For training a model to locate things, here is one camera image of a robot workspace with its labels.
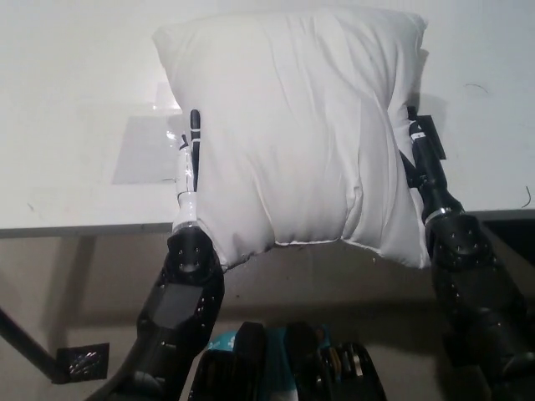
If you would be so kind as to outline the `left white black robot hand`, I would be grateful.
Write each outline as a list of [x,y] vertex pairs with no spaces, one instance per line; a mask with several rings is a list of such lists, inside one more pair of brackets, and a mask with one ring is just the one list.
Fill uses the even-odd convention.
[[199,177],[201,148],[201,114],[198,109],[190,112],[190,136],[182,134],[178,139],[176,165],[176,194],[196,192]]

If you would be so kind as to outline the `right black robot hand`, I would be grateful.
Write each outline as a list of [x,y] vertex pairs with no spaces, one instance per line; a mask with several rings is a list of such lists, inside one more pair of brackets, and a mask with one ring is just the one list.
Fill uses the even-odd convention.
[[410,188],[423,185],[445,190],[447,180],[441,161],[446,159],[440,137],[430,115],[418,115],[415,106],[407,107],[409,139],[412,152],[410,161],[403,152],[401,157]]

